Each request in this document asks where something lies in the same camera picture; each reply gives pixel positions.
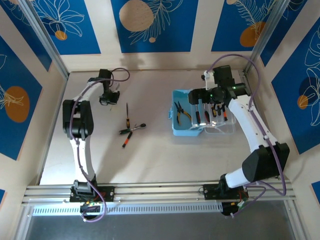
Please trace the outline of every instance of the vent grille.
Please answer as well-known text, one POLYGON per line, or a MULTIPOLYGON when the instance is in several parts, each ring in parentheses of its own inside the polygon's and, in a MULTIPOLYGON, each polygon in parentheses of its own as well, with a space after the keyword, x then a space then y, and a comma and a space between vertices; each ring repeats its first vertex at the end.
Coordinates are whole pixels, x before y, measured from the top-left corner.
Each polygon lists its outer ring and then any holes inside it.
MULTIPOLYGON (((103 209, 87 212, 88 215, 97 215, 103 209)), ((170 203, 170 204, 115 204, 107 203, 107 214, 178 214, 178 213, 215 213, 222 212, 221 202, 210 203, 170 203)), ((33 216, 72 216, 80 214, 80 204, 55 204, 35 206, 33 216)))

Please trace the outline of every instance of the pliers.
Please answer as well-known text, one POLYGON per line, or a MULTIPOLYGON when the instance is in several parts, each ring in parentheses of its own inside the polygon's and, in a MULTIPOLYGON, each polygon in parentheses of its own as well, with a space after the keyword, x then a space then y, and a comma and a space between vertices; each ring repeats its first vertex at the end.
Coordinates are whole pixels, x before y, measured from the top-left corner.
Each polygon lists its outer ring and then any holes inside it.
POLYGON ((175 104, 176 109, 177 109, 177 111, 178 111, 178 114, 177 114, 177 116, 176 116, 176 121, 178 122, 179 125, 181 125, 181 122, 180 122, 180 113, 183 113, 184 115, 186 115, 186 116, 190 119, 190 121, 192 121, 190 114, 187 113, 187 112, 181 107, 179 101, 178 101, 178 104, 179 104, 179 105, 178 105, 176 102, 174 102, 174 104, 175 104))

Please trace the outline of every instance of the blue plastic box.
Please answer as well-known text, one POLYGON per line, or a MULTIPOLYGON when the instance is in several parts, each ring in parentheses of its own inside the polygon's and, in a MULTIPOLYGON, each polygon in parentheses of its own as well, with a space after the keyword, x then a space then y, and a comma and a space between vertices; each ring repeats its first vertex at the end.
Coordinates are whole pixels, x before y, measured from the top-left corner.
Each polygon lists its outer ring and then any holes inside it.
POLYGON ((172 119, 172 130, 173 135, 175 136, 189 136, 197 137, 202 131, 203 128, 194 127, 192 122, 185 114, 180 114, 181 125, 177 121, 177 107, 175 102, 180 103, 183 110, 185 110, 190 115, 192 114, 192 106, 188 101, 188 93, 190 90, 177 89, 172 92, 172 107, 169 111, 169 119, 172 119))

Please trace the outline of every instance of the white table surface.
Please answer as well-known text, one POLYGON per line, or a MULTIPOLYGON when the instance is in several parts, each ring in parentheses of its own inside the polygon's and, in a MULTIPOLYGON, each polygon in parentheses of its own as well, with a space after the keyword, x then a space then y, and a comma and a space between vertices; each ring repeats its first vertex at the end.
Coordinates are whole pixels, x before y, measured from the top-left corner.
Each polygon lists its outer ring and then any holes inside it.
MULTIPOLYGON (((121 79, 126 73, 116 72, 121 79)), ((174 136, 168 111, 175 89, 201 88, 203 71, 134 71, 120 85, 117 105, 91 103, 94 130, 91 136, 92 165, 98 183, 146 183, 217 180, 238 169, 250 154, 238 124, 233 135, 174 136), (130 124, 145 123, 133 133, 125 148, 126 103, 130 124)), ((240 80, 238 72, 233 77, 240 80)), ((97 72, 70 74, 64 99, 73 99, 97 72)), ((75 180, 73 151, 62 128, 62 111, 54 129, 40 184, 72 184, 75 180)))

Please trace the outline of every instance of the gray floor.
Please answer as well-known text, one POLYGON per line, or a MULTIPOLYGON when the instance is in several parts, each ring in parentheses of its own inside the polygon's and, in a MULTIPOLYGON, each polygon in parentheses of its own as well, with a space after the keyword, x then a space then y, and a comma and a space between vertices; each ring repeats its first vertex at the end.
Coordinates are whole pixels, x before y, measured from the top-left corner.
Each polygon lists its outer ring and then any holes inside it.
POLYGON ((79 216, 34 216, 28 240, 292 240, 281 201, 256 202, 235 219, 221 213, 109 215, 97 223, 79 216))

